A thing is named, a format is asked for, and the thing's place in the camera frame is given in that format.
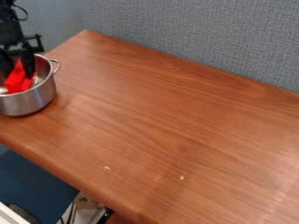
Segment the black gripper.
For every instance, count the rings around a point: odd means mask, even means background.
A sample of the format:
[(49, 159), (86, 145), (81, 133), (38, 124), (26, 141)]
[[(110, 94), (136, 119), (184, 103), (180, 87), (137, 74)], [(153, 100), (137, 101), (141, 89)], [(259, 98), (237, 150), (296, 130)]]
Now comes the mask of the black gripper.
[(14, 68), (9, 57), (20, 53), (25, 77), (32, 78), (34, 73), (34, 53), (44, 51), (41, 35), (25, 36), (20, 22), (16, 19), (0, 18), (0, 84)]

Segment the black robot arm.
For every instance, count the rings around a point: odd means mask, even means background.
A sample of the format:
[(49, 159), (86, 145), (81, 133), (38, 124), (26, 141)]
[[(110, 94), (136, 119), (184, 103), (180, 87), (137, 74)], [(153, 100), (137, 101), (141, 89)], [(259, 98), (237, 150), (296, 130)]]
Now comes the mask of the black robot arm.
[(0, 0), (0, 85), (14, 69), (14, 59), (22, 64), (25, 78), (33, 77), (34, 54), (44, 51), (41, 35), (24, 35), (20, 23), (28, 19), (28, 12), (14, 2)]

